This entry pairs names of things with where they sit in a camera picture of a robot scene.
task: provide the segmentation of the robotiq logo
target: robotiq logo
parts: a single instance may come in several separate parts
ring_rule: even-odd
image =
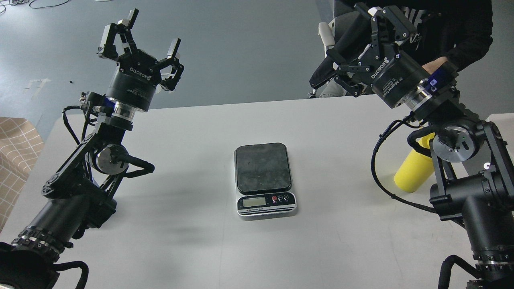
[[[373,73],[373,75],[371,75],[371,79],[375,79],[375,77],[377,77],[377,75],[382,71],[382,69],[384,69],[384,67],[389,63],[389,60],[387,59],[387,57],[384,57],[384,62],[382,62],[382,64],[377,68],[377,70],[375,70],[375,73]]]
[[[146,75],[146,74],[144,74],[144,73],[142,73],[140,71],[137,71],[137,70],[133,69],[132,67],[130,68],[130,71],[135,73],[135,74],[137,74],[137,75],[139,75],[139,76],[141,76],[141,77],[143,77],[143,78],[146,78],[146,80],[148,80],[148,81],[150,81],[150,79],[152,78],[152,76]]]

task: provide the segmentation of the black shirt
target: black shirt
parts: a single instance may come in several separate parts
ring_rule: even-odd
[[[343,0],[349,6],[356,2]],[[491,0],[369,0],[370,7],[397,5],[424,10],[414,47],[403,47],[421,65],[446,56],[458,71],[481,59],[492,43]]]

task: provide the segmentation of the hand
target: hand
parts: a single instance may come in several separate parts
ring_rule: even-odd
[[[432,74],[436,71],[443,63],[447,62],[448,58],[446,56],[439,57],[438,59],[431,61],[422,67],[428,71],[428,73]]]

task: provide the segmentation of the robotic arm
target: robotic arm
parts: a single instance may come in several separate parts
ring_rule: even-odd
[[[50,289],[58,272],[76,267],[82,269],[77,288],[83,288],[87,265],[80,261],[55,264],[59,255],[73,247],[71,238],[100,228],[116,212],[113,197],[124,177],[154,171],[149,162],[130,156],[121,142],[125,131],[132,130],[135,112],[148,110],[156,86],[174,90],[184,66],[177,58],[180,39],[172,42],[168,56],[160,61],[136,47],[131,29],[137,14],[134,9],[128,20],[106,26],[98,56],[117,62],[114,77],[105,95],[84,94],[81,105],[74,107],[85,115],[82,141],[77,139],[78,147],[44,185],[42,194],[49,199],[46,206],[11,244],[0,243],[0,288]],[[124,50],[120,56],[114,46],[117,34]],[[170,76],[161,79],[160,70],[168,66]],[[97,116],[96,125],[86,136],[90,115]],[[141,169],[128,172],[129,164]],[[101,185],[93,179],[91,167],[107,175]]]
[[[431,188],[430,203],[442,221],[464,222],[473,258],[477,260],[476,269],[455,258],[445,261],[439,288],[448,288],[453,263],[479,279],[470,281],[468,288],[511,287],[514,167],[506,142],[494,123],[482,121],[459,102],[454,65],[447,62],[430,75],[401,49],[399,42],[407,40],[416,29],[396,6],[378,9],[374,15],[368,13],[369,8],[363,3],[354,8],[361,14],[357,19],[359,26],[367,25],[371,35],[354,35],[346,46],[336,44],[327,50],[337,68],[332,74],[315,72],[311,86],[319,88],[334,76],[334,81],[353,96],[371,88],[390,108],[405,104],[417,120],[429,124],[412,133],[408,143],[419,153],[432,157],[437,184]],[[433,132],[436,137],[430,150],[415,141]],[[476,175],[457,178],[451,163],[472,158],[485,143],[492,151],[489,167]]]

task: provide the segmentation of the gray floor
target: gray floor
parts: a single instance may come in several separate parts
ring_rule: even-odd
[[[457,79],[462,101],[484,118],[514,112],[514,3],[492,2],[490,52]],[[139,48],[161,59],[172,38],[182,39],[182,80],[175,92],[156,94],[153,109],[305,98],[308,79],[323,58],[317,25],[331,13],[329,0],[7,6],[0,15],[0,116],[27,118],[46,139],[62,107],[76,104],[80,92],[105,93],[115,63],[96,56],[103,28],[135,7],[140,13],[133,36]]]

